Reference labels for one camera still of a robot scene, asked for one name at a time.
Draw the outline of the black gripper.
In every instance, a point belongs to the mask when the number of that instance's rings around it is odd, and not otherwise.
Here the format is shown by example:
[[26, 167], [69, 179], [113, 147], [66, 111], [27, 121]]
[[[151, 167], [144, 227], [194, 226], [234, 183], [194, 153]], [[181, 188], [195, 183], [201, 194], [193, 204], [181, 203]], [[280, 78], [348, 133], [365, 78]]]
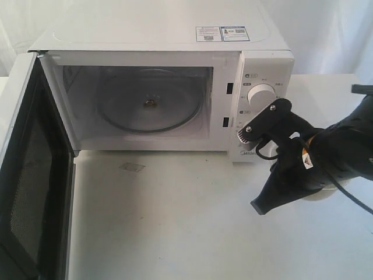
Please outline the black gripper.
[[291, 138], [284, 132], [271, 134], [277, 144], [277, 160], [270, 170], [270, 176], [260, 194], [251, 201], [259, 215], [296, 201], [306, 194], [315, 194], [323, 189], [323, 174], [314, 163], [307, 169], [303, 162], [304, 144], [317, 131], [304, 131]]

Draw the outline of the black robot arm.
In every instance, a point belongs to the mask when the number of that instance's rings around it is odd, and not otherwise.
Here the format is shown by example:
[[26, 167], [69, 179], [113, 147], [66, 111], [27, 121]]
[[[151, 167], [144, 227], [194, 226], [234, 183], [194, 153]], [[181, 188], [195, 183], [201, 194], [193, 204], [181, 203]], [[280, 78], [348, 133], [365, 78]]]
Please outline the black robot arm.
[[320, 192], [328, 185], [371, 213], [372, 208], [351, 195], [341, 181], [372, 180], [372, 86], [354, 84], [351, 92], [361, 103], [341, 121], [315, 128], [294, 114], [287, 99], [277, 99], [243, 129], [249, 141], [277, 145], [275, 163], [260, 194], [251, 201], [258, 214]]

